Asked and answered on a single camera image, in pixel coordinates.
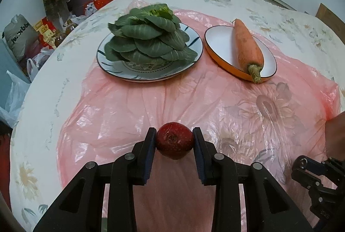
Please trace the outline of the large red apple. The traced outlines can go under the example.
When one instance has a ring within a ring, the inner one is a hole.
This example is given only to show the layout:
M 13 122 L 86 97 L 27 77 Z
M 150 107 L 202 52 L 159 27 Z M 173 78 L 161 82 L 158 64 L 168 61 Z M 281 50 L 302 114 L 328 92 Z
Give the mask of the large red apple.
M 194 135 L 185 125 L 169 122 L 159 128 L 155 146 L 165 157 L 179 160 L 192 150 Z

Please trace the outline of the floral white bedspread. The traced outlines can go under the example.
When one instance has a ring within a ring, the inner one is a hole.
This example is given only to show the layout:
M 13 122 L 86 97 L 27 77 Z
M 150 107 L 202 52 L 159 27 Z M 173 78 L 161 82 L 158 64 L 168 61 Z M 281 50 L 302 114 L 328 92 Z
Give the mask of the floral white bedspread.
M 108 24 L 133 7 L 155 3 L 174 9 L 200 36 L 212 26 L 241 19 L 284 55 L 335 82 L 344 110 L 344 43 L 318 18 L 264 0 L 113 0 L 68 35 L 26 94 L 11 137 L 9 186 L 12 212 L 26 231 L 34 229 L 63 189 L 57 167 L 60 132 L 81 98 L 82 81 L 109 34 Z

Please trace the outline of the pink plastic sheet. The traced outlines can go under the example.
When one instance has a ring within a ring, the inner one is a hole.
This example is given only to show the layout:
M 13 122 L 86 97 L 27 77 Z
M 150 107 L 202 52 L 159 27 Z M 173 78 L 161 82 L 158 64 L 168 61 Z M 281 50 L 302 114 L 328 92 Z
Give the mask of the pink plastic sheet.
M 340 112 L 339 86 L 263 36 L 259 40 L 278 65 L 262 84 L 233 77 L 205 51 L 191 69 L 156 83 L 121 80 L 95 58 L 60 132 L 62 187 L 88 161 L 106 164 L 130 152 L 149 127 L 179 122 L 200 127 L 205 140 L 235 162 L 262 163 L 314 226 L 311 200 L 291 179 L 291 167 L 299 155 L 326 158 L 325 123 Z M 201 184 L 192 151 L 180 160 L 156 152 L 147 185 L 134 192 L 138 231 L 211 229 L 215 188 Z

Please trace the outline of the white plastic bag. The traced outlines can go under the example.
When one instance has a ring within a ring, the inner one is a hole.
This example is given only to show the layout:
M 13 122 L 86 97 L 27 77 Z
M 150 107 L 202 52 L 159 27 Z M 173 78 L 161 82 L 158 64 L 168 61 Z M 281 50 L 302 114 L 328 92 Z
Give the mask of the white plastic bag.
M 5 102 L 5 107 L 1 107 L 1 119 L 13 129 L 17 123 L 19 112 L 30 84 L 23 81 L 9 70 L 6 71 L 6 74 L 11 79 L 12 83 Z

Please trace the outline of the carrot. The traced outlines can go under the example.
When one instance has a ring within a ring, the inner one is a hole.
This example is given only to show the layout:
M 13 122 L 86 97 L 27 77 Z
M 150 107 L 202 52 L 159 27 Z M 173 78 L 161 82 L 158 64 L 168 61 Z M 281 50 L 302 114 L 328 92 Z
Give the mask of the carrot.
M 254 83 L 261 83 L 264 56 L 252 34 L 240 19 L 234 20 L 234 38 L 240 68 L 251 76 Z

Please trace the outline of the orange rimmed oval plate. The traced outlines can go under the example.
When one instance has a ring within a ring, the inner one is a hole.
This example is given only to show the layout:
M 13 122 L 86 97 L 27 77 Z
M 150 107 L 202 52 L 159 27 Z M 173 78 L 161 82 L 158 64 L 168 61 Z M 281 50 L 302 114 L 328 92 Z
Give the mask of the orange rimmed oval plate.
M 253 67 L 261 81 L 267 81 L 277 72 L 277 61 L 256 33 L 249 42 L 239 41 L 234 26 L 216 25 L 206 30 L 205 48 L 211 59 L 222 69 L 242 80 L 253 82 L 248 67 Z

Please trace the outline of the blue rimmed white plate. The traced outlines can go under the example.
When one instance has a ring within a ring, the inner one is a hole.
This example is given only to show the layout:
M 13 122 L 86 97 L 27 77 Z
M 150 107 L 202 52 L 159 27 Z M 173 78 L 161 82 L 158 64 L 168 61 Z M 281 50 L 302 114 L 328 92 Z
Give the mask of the blue rimmed white plate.
M 110 33 L 98 47 L 97 63 L 104 72 L 136 83 L 152 83 L 175 77 L 194 66 L 203 53 L 199 34 L 185 24 L 180 24 L 180 30 L 189 37 L 184 50 L 181 52 L 172 50 L 165 58 L 150 57 L 139 49 L 131 52 L 116 52 L 113 50 L 114 35 Z

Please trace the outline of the pile of bok choy leaves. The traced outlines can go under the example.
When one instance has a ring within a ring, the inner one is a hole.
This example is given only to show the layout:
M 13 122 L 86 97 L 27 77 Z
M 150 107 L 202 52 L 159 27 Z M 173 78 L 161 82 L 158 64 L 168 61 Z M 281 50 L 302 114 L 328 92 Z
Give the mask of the pile of bok choy leaves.
M 151 4 L 132 8 L 128 14 L 109 23 L 108 29 L 114 35 L 114 51 L 139 49 L 150 57 L 165 58 L 172 50 L 183 51 L 189 40 L 180 30 L 180 23 L 167 4 Z

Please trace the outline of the wooden headboard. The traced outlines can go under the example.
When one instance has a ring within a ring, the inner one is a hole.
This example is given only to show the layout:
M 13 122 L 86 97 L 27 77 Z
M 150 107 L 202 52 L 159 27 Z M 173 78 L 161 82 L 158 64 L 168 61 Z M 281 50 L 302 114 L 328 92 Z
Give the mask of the wooden headboard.
M 326 24 L 345 43 L 345 23 L 324 4 L 320 3 L 316 17 Z

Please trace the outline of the grey printed bag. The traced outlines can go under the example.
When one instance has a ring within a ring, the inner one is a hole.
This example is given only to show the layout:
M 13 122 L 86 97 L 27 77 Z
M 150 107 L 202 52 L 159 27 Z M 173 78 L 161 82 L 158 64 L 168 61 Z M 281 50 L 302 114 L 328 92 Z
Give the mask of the grey printed bag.
M 24 58 L 26 50 L 38 39 L 38 33 L 22 14 L 15 15 L 3 33 L 17 61 Z

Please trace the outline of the red yellow package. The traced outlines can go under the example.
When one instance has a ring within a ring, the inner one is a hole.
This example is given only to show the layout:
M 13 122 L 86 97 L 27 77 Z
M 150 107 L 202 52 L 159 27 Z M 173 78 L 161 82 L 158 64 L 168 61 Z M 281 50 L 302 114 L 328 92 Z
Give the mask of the red yellow package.
M 61 43 L 61 41 L 56 41 L 56 39 L 60 39 L 61 32 L 51 21 L 44 17 L 33 28 L 38 33 L 39 42 L 43 47 L 56 50 L 57 46 Z

